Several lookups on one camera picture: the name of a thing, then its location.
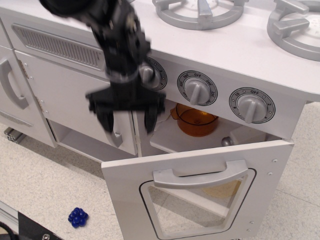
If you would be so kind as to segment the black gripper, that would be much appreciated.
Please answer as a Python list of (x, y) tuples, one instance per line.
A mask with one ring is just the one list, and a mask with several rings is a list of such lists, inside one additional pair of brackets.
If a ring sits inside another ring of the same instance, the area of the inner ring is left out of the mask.
[(109, 86), (85, 95), (89, 110), (96, 116), (106, 132), (114, 130), (114, 112), (144, 112), (144, 126), (147, 133), (155, 129), (157, 118), (165, 111), (166, 95), (142, 85), (139, 72), (129, 75), (107, 69)]

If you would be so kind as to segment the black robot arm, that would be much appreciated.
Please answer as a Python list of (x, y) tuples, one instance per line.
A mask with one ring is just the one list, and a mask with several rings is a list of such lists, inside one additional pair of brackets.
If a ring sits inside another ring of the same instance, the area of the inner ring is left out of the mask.
[(103, 51), (108, 88), (86, 95), (89, 110), (105, 131), (114, 130), (114, 112), (144, 112), (148, 133), (165, 110), (165, 97), (154, 91), (156, 71), (147, 63), (151, 44), (146, 40), (134, 8), (126, 0), (42, 0), (51, 14), (73, 18), (91, 28)]

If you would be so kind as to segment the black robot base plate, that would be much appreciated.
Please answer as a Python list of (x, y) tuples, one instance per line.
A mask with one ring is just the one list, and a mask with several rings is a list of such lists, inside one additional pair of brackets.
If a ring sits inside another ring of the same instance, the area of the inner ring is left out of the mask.
[(1, 240), (62, 240), (57, 234), (43, 227), (23, 213), (17, 216), (0, 214)]

